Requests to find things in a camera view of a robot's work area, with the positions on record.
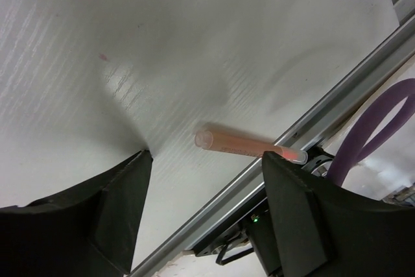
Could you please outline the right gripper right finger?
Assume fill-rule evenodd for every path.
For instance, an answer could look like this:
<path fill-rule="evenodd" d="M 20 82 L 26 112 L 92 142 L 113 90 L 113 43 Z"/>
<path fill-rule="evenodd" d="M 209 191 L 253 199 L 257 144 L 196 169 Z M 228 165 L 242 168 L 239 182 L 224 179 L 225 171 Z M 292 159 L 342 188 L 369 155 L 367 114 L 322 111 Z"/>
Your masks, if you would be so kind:
<path fill-rule="evenodd" d="M 285 276 L 413 276 L 414 209 L 372 200 L 273 152 L 265 190 Z"/>

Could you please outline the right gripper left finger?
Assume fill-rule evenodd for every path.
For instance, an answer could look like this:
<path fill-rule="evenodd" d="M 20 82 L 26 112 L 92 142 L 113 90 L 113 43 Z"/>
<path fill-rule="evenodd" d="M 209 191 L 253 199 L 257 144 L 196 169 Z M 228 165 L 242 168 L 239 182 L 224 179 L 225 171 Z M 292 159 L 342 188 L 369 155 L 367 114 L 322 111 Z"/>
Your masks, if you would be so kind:
<path fill-rule="evenodd" d="M 140 151 L 30 204 L 1 209 L 2 276 L 126 276 L 152 170 Z"/>

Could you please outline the orange-red highlighter pen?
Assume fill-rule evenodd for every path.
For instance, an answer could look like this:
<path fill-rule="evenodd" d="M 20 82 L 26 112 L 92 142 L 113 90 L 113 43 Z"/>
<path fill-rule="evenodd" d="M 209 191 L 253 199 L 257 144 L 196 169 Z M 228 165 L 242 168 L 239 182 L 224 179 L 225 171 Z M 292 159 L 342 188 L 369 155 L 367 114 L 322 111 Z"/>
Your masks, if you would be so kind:
<path fill-rule="evenodd" d="M 308 153 L 274 143 L 271 139 L 249 131 L 224 125 L 206 123 L 194 129 L 195 145 L 207 151 L 262 158 L 265 152 L 275 152 L 284 159 L 303 165 Z"/>

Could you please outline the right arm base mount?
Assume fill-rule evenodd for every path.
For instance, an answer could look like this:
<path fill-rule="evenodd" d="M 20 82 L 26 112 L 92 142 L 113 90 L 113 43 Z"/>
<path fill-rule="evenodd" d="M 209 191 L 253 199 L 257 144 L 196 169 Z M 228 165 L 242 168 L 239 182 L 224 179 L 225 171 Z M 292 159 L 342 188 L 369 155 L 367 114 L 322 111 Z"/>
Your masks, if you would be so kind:
<path fill-rule="evenodd" d="M 308 162 L 301 168 L 312 175 L 324 177 L 334 156 L 319 146 L 312 147 L 308 155 Z M 267 195 L 261 184 L 247 199 L 242 200 L 192 243 L 190 251 L 197 257 L 217 255 L 228 242 L 228 250 L 235 249 L 238 243 L 249 242 L 246 231 L 248 226 L 264 219 L 267 213 Z"/>

